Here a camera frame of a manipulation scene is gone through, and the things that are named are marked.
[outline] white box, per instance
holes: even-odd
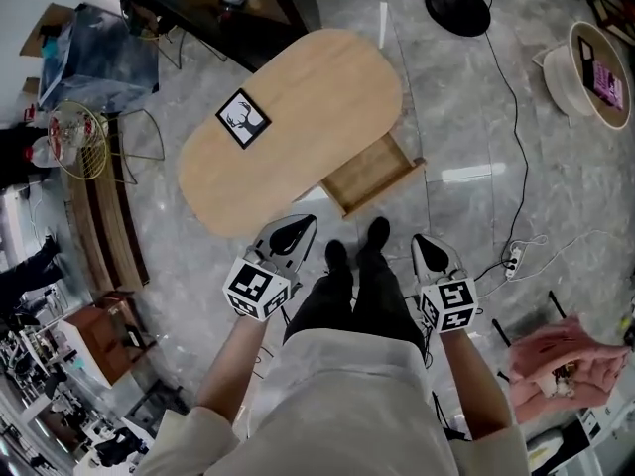
[[[264,321],[289,300],[291,281],[236,258],[222,291],[237,312]]]
[[[421,288],[421,312],[437,333],[468,327],[478,309],[473,279],[460,279]]]

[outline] marble floor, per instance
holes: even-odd
[[[314,213],[319,227],[301,270],[307,286],[288,306],[289,314],[322,274],[326,242],[339,238],[354,248],[379,213],[392,222],[385,253],[404,294],[414,291],[409,245],[415,232],[444,238],[461,254],[468,271],[478,276],[499,259],[525,173],[512,132],[513,98],[486,38],[459,38],[443,30],[428,15],[424,0],[317,2],[324,27],[351,29],[375,44],[380,2],[387,2],[382,52],[400,74],[404,90],[403,113],[393,135],[410,157],[423,156],[428,166],[346,222],[326,199],[293,206],[294,212]],[[506,371],[505,346],[492,332],[491,319],[496,317],[511,338],[555,321],[549,290],[566,312],[580,316],[596,339],[617,342],[617,324],[632,296],[629,277],[635,265],[635,124],[631,119],[624,130],[611,131],[592,119],[569,121],[555,107],[541,69],[532,62],[536,53],[562,40],[574,21],[593,22],[584,0],[493,0],[491,11],[488,37],[518,97],[518,134],[529,162],[525,202],[513,239],[548,237],[544,245],[528,246],[517,282],[490,293],[504,282],[501,268],[477,282],[484,313],[472,337],[492,369]],[[626,60],[626,50],[614,43]],[[166,161],[133,162],[139,185],[128,185],[151,277],[138,301],[159,341],[153,364],[166,379],[194,393],[234,322],[221,285],[249,242],[210,235],[196,220],[178,187],[179,151],[203,118],[249,74],[231,60],[221,62],[192,38],[184,46],[183,70],[163,59],[160,69],[161,89],[145,107],[161,127]],[[123,129],[129,152],[157,149],[157,136],[143,115],[128,118]],[[273,353],[280,347],[284,327],[282,317],[275,315],[265,340]],[[458,400],[437,340],[432,350],[435,389],[452,416],[459,411]],[[266,374],[269,361],[263,351],[256,371]],[[258,381],[254,376],[250,393]],[[551,416],[529,423],[526,432],[560,420],[561,416]]]

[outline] oval table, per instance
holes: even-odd
[[[352,32],[302,37],[241,88],[271,120],[264,132],[243,150],[211,114],[180,157],[184,197],[214,234],[255,234],[317,184],[350,216],[424,163],[388,134],[401,114],[397,73]]]

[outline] sleeve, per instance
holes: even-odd
[[[222,416],[194,408],[187,416],[166,411],[137,476],[194,476],[231,452],[239,441]]]
[[[473,442],[450,444],[461,476],[529,476],[527,446],[514,425]]]

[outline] deer image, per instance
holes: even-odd
[[[262,124],[264,123],[264,120],[260,122],[258,125],[252,124],[249,121],[249,113],[251,113],[251,106],[247,104],[246,102],[238,102],[238,104],[240,104],[242,107],[244,107],[247,110],[246,114],[240,115],[243,118],[242,122],[234,122],[230,116],[227,116],[226,117],[227,123],[232,128],[238,127],[239,129],[245,129],[250,134],[256,134],[258,130],[260,129],[260,127],[262,126]]]

